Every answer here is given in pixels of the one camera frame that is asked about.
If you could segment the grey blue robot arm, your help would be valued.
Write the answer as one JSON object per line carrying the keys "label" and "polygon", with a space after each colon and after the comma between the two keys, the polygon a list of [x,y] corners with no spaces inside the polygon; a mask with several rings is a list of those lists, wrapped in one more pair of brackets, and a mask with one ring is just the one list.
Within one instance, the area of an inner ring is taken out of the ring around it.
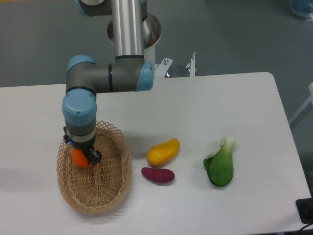
{"label": "grey blue robot arm", "polygon": [[98,65],[86,55],[68,63],[66,94],[62,112],[64,141],[81,150],[88,164],[102,159],[94,149],[96,140],[96,95],[110,92],[148,91],[153,87],[154,65],[144,56],[143,23],[148,18],[145,0],[77,0],[85,16],[113,17],[115,63]]}

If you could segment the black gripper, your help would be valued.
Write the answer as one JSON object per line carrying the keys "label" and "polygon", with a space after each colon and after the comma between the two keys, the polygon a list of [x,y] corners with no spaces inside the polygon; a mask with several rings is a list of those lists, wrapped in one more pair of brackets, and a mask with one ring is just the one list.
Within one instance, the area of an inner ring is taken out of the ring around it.
{"label": "black gripper", "polygon": [[97,165],[98,163],[100,163],[100,161],[102,160],[102,153],[98,150],[95,150],[93,147],[95,143],[95,136],[87,142],[76,142],[70,138],[69,132],[67,131],[67,128],[65,126],[63,127],[63,131],[64,142],[70,143],[73,148],[81,150],[90,165]]}

